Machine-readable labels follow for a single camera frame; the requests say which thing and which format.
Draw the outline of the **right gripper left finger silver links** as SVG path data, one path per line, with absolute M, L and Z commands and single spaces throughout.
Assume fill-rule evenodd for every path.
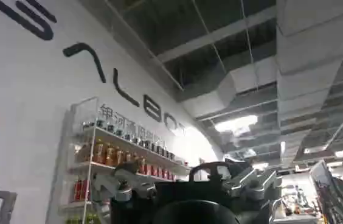
M 91 179 L 91 202 L 101 211 L 106 200 L 132 203 L 134 207 L 154 210 L 157 206 L 156 186 L 148 178 L 136 174 L 139 162 L 119 164 L 110 174 L 95 173 Z

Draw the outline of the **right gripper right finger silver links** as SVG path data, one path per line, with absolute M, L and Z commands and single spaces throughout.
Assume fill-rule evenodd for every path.
M 280 199 L 282 179 L 274 170 L 258 170 L 247 161 L 225 159 L 222 205 L 233 211 L 259 209 Z

